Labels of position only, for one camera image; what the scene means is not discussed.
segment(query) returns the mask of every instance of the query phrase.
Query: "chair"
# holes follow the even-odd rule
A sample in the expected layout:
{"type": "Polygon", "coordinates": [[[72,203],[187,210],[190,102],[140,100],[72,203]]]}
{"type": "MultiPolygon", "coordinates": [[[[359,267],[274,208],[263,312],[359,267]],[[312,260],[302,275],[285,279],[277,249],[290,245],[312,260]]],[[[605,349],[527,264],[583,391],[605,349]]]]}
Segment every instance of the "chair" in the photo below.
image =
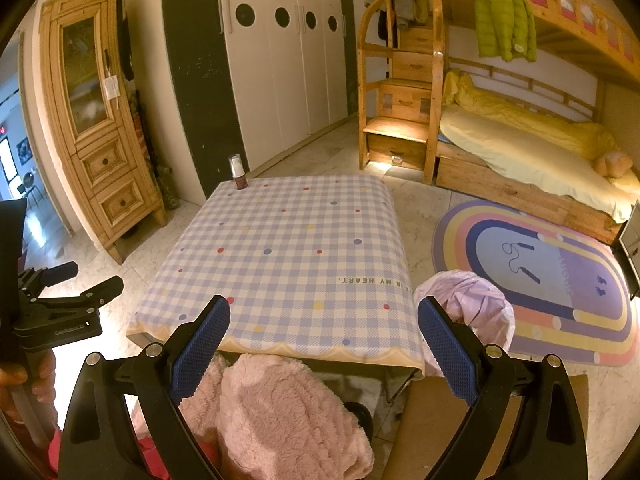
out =
{"type": "Polygon", "coordinates": [[[29,207],[31,207],[31,202],[29,200],[29,196],[31,195],[31,193],[33,193],[34,190],[37,191],[38,194],[40,195],[39,199],[35,194],[33,195],[33,203],[34,203],[34,205],[38,206],[38,202],[40,200],[44,200],[44,196],[42,195],[42,193],[38,189],[38,186],[35,185],[35,182],[36,182],[36,179],[33,176],[33,173],[31,173],[31,171],[28,171],[27,173],[24,174],[24,177],[22,178],[22,184],[20,184],[20,186],[18,186],[18,191],[26,193],[25,197],[27,198],[27,205],[29,207]]]}

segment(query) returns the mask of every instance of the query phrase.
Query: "pink plastic bag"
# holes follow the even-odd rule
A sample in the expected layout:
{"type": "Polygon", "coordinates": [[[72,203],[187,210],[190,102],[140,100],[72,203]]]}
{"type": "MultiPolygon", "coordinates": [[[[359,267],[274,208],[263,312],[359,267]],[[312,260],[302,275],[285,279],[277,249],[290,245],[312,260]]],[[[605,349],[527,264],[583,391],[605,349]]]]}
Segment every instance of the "pink plastic bag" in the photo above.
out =
{"type": "MultiPolygon", "coordinates": [[[[446,270],[431,276],[415,289],[416,308],[426,296],[433,296],[449,317],[470,326],[484,345],[497,344],[509,351],[516,329],[513,307],[496,286],[474,272],[446,270]]],[[[422,341],[425,375],[442,377],[442,371],[422,341]]]]}

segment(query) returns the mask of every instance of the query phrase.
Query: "blue rubber pad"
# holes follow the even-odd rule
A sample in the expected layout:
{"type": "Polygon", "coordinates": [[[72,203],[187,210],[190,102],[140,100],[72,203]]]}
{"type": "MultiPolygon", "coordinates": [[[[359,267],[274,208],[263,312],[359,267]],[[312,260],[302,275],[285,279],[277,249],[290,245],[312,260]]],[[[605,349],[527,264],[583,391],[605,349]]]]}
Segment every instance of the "blue rubber pad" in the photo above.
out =
{"type": "Polygon", "coordinates": [[[424,298],[418,306],[418,326],[453,394],[473,406],[480,395],[476,368],[429,298],[424,298]]]}
{"type": "Polygon", "coordinates": [[[175,360],[169,397],[176,406],[195,393],[225,336],[230,318],[229,304],[220,298],[175,360]]]}

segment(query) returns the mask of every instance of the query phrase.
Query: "metal screw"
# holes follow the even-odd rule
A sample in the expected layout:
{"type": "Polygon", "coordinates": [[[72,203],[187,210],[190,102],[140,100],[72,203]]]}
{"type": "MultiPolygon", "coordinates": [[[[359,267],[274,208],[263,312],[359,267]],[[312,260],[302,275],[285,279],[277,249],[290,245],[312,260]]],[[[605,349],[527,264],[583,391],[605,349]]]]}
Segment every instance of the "metal screw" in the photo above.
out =
{"type": "Polygon", "coordinates": [[[484,351],[491,359],[498,359],[502,357],[502,349],[499,346],[489,345],[484,349],[484,351]]]}
{"type": "Polygon", "coordinates": [[[153,343],[145,348],[145,354],[147,357],[158,357],[162,353],[162,345],[153,343]]]}
{"type": "Polygon", "coordinates": [[[560,365],[562,364],[562,361],[560,360],[560,358],[557,355],[553,355],[553,354],[546,357],[546,362],[552,365],[553,368],[559,368],[560,365]]]}
{"type": "Polygon", "coordinates": [[[89,354],[89,355],[86,357],[86,363],[87,363],[89,366],[93,366],[93,365],[95,365],[99,360],[100,360],[100,354],[98,354],[98,352],[94,352],[94,353],[92,353],[92,354],[89,354]]]}

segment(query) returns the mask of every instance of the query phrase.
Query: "small bottle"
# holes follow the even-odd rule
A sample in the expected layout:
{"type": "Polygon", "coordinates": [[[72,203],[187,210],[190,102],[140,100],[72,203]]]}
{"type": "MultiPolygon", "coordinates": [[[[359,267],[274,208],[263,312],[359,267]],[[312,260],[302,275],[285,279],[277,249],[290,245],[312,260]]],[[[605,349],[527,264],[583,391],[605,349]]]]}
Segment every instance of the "small bottle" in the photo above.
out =
{"type": "Polygon", "coordinates": [[[240,158],[240,155],[237,153],[229,155],[229,165],[231,166],[231,176],[236,183],[236,188],[244,189],[248,187],[249,184],[244,175],[244,167],[242,166],[242,158],[240,158]]]}

